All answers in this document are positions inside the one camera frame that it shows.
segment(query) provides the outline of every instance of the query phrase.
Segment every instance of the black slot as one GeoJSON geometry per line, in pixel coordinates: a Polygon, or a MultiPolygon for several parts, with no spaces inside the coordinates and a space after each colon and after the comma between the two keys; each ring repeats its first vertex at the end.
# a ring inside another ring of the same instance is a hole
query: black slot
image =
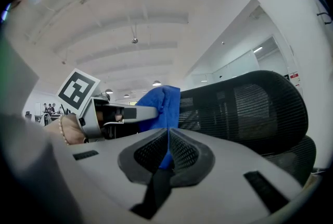
{"type": "Polygon", "coordinates": [[[159,168],[167,151],[168,134],[165,132],[136,150],[134,152],[134,159],[142,167],[154,174],[159,168]]]}
{"type": "Polygon", "coordinates": [[[136,119],[136,108],[124,108],[124,119],[136,119]]]}
{"type": "Polygon", "coordinates": [[[274,213],[288,204],[288,200],[275,189],[258,171],[244,174],[244,177],[251,184],[267,209],[274,213]]]}
{"type": "Polygon", "coordinates": [[[171,194],[171,170],[158,169],[152,176],[142,203],[133,206],[132,212],[151,219],[171,194]]]}
{"type": "Polygon", "coordinates": [[[98,152],[95,150],[91,150],[91,151],[87,151],[87,152],[83,152],[83,153],[73,154],[73,157],[75,160],[81,160],[81,159],[85,159],[88,157],[92,157],[94,155],[98,155],[98,152]]]}

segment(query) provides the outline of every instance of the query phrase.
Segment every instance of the ceiling light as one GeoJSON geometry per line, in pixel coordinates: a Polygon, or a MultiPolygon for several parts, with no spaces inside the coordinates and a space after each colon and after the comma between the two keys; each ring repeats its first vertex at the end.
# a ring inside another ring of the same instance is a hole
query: ceiling light
{"type": "Polygon", "coordinates": [[[259,50],[261,50],[262,49],[262,47],[259,47],[257,50],[254,50],[253,52],[255,53],[255,52],[258,52],[259,50]]]}
{"type": "Polygon", "coordinates": [[[162,83],[159,82],[158,80],[156,80],[156,81],[153,82],[152,85],[153,85],[153,86],[159,86],[159,85],[162,85],[162,83]]]}
{"type": "Polygon", "coordinates": [[[203,79],[201,82],[207,82],[208,81],[206,74],[204,75],[204,77],[205,77],[205,79],[203,79]]]}

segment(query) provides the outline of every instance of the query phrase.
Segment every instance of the white wall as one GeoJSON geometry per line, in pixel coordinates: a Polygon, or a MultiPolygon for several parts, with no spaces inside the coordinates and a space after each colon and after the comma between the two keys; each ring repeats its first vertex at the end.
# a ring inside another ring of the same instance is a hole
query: white wall
{"type": "Polygon", "coordinates": [[[288,64],[287,69],[290,73],[295,72],[296,69],[289,47],[279,30],[266,14],[260,15],[259,19],[249,18],[244,27],[233,34],[233,37],[240,38],[240,41],[235,45],[226,44],[222,47],[217,47],[216,50],[211,53],[209,62],[212,70],[216,71],[219,68],[224,67],[236,58],[254,49],[271,36],[274,37],[280,49],[287,49],[284,55],[284,59],[287,60],[286,63],[288,64]]]}
{"type": "Polygon", "coordinates": [[[193,65],[251,1],[200,1],[195,14],[189,19],[189,25],[184,32],[183,40],[179,43],[177,57],[170,76],[172,85],[178,86],[181,84],[193,65]]]}
{"type": "Polygon", "coordinates": [[[264,58],[258,60],[259,67],[261,70],[274,71],[281,74],[282,76],[288,74],[288,70],[283,60],[282,54],[279,50],[266,55],[264,58]]]}
{"type": "Polygon", "coordinates": [[[317,147],[316,167],[328,167],[333,151],[332,25],[316,14],[317,0],[259,0],[294,52],[310,136],[317,147]]]}
{"type": "Polygon", "coordinates": [[[55,111],[57,111],[60,107],[60,101],[57,99],[57,97],[54,94],[43,93],[33,90],[25,103],[22,115],[24,116],[26,111],[30,111],[30,114],[34,116],[36,103],[41,103],[41,110],[44,109],[43,108],[44,103],[46,103],[47,105],[56,103],[55,111]]]}
{"type": "MultiPolygon", "coordinates": [[[[224,37],[225,45],[214,43],[211,48],[199,59],[197,66],[193,69],[190,75],[212,73],[214,78],[213,82],[218,82],[220,81],[218,76],[223,74],[221,68],[225,67],[227,64],[235,62],[237,58],[243,56],[249,51],[252,51],[255,47],[272,36],[278,44],[279,49],[284,51],[284,54],[282,55],[280,52],[279,56],[278,54],[272,56],[270,58],[272,64],[269,64],[269,59],[266,62],[263,61],[263,64],[267,64],[264,68],[258,66],[257,59],[253,55],[253,59],[255,59],[253,68],[247,66],[248,69],[244,70],[244,72],[260,68],[273,70],[280,74],[284,73],[283,75],[286,75],[288,72],[292,73],[297,71],[293,56],[286,40],[269,16],[261,14],[258,19],[248,17],[243,23],[227,32],[224,37]]],[[[223,80],[232,78],[232,76],[239,76],[238,74],[233,74],[231,69],[229,74],[229,76],[224,75],[225,77],[223,80]]],[[[184,87],[182,90],[188,90],[196,87],[191,84],[190,76],[185,78],[183,85],[184,87]]]]}
{"type": "Polygon", "coordinates": [[[113,101],[112,99],[110,100],[111,103],[115,103],[115,104],[120,104],[120,105],[129,105],[129,102],[135,102],[135,101],[139,101],[142,98],[143,95],[141,95],[138,98],[124,98],[122,100],[115,100],[113,101]]]}

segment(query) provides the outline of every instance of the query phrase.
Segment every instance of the apriltag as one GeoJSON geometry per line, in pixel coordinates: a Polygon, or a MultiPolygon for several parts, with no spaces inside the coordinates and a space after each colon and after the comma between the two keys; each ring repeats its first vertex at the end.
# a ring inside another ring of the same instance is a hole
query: apriltag
{"type": "Polygon", "coordinates": [[[74,69],[57,92],[64,109],[80,115],[90,97],[93,96],[100,80],[74,69]]]}

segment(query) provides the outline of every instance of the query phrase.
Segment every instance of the human hand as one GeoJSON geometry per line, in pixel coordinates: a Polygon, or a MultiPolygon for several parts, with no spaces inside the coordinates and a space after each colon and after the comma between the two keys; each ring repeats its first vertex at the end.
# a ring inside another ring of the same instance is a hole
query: human hand
{"type": "MultiPolygon", "coordinates": [[[[85,136],[79,127],[75,114],[63,116],[61,119],[61,126],[64,136],[70,145],[83,143],[85,136]]],[[[45,129],[58,136],[61,136],[59,127],[59,120],[56,120],[45,126],[45,129]]]]}

